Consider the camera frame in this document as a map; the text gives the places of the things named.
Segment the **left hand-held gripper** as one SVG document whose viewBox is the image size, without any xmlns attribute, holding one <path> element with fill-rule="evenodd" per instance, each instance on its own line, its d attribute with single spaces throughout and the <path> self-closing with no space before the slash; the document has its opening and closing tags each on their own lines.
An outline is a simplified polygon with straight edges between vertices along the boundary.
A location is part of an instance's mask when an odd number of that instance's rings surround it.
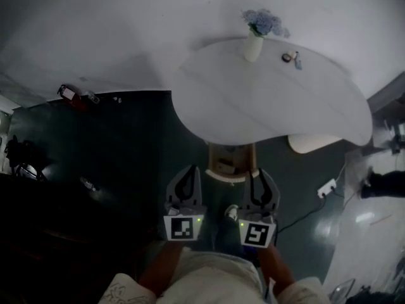
<svg viewBox="0 0 405 304">
<path fill-rule="evenodd" d="M 206 213 L 201 191 L 200 170 L 185 167 L 166 188 L 166 215 L 163 216 L 169 241 L 196 241 Z"/>
</svg>

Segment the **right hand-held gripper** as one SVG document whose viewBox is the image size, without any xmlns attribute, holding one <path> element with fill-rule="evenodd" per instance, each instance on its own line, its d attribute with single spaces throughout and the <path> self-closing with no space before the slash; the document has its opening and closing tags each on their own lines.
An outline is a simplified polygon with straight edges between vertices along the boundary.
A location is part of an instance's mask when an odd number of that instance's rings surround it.
<svg viewBox="0 0 405 304">
<path fill-rule="evenodd" d="M 244 246 L 267 248 L 277 224 L 280 191 L 262 168 L 254 177 L 250 171 L 245 179 L 242 204 L 239 206 L 240 241 Z"/>
</svg>

